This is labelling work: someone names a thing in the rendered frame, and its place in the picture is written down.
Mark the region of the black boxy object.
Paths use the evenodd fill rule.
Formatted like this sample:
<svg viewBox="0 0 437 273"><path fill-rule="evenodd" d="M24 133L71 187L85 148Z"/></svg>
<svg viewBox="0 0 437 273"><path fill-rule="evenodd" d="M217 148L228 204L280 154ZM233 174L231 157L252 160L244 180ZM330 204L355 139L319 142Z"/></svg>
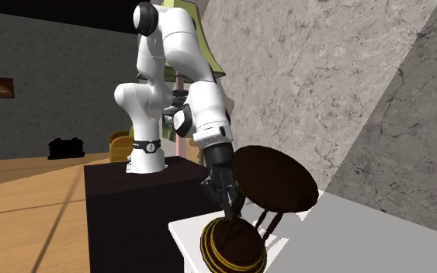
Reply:
<svg viewBox="0 0 437 273"><path fill-rule="evenodd" d="M48 147L48 160L79 158L85 156L85 152L83 151L83 141L77 137L73 137L70 140L56 138L49 142Z"/></svg>

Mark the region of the dark robot stand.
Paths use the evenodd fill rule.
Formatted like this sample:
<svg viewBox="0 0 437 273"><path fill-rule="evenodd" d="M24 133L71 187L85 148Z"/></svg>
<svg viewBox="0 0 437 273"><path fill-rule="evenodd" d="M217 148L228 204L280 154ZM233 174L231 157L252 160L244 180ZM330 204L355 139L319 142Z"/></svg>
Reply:
<svg viewBox="0 0 437 273"><path fill-rule="evenodd" d="M200 187L204 166L177 156L165 163L143 175L124 162L84 168L90 273L184 273L168 224L220 208Z"/></svg>

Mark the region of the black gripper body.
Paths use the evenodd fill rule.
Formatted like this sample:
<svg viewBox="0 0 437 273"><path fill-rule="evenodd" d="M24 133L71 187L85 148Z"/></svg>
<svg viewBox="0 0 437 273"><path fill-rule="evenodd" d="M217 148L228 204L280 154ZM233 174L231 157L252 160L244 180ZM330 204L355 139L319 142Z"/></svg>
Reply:
<svg viewBox="0 0 437 273"><path fill-rule="evenodd" d="M212 180L214 182L230 182L233 179L231 162L234 148L232 143L214 144L206 147L203 152Z"/></svg>

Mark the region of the dark brown yellow-striped bowl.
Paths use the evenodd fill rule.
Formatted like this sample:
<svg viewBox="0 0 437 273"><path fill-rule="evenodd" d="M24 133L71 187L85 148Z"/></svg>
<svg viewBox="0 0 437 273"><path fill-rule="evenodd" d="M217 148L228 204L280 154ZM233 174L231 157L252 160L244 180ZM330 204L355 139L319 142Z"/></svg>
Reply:
<svg viewBox="0 0 437 273"><path fill-rule="evenodd" d="M258 231L242 218L210 221L200 236L200 253L212 273L263 273L265 244Z"/></svg>

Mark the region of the dark brown round stool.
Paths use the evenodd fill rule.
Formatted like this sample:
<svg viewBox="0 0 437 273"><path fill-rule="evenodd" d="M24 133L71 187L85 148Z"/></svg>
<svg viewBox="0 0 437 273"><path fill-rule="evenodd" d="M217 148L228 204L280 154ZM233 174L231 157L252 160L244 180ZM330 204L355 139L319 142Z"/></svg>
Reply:
<svg viewBox="0 0 437 273"><path fill-rule="evenodd" d="M267 213L276 214L263 240L269 238L284 214L305 212L317 204L319 191L312 174L280 150L260 145L241 147L234 152L231 167L241 193L263 208L257 224Z"/></svg>

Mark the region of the white table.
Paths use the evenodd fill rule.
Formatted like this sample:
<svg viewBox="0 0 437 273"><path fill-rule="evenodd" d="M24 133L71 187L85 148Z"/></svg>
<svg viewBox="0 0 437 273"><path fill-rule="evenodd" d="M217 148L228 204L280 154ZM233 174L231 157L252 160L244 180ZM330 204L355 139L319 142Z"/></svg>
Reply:
<svg viewBox="0 0 437 273"><path fill-rule="evenodd" d="M265 246L264 273L437 273L437 231L327 192Z"/></svg>

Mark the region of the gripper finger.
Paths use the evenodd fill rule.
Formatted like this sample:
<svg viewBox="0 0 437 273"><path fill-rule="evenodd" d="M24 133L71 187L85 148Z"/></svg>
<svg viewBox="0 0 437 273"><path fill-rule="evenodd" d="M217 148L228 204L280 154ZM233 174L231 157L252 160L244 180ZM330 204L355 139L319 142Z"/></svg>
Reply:
<svg viewBox="0 0 437 273"><path fill-rule="evenodd" d="M230 175L224 175L224 215L226 220L241 217L245 196Z"/></svg>
<svg viewBox="0 0 437 273"><path fill-rule="evenodd" d="M227 189L216 186L211 177L202 181L200 187L206 196L224 211L225 219L231 221L231 204Z"/></svg>

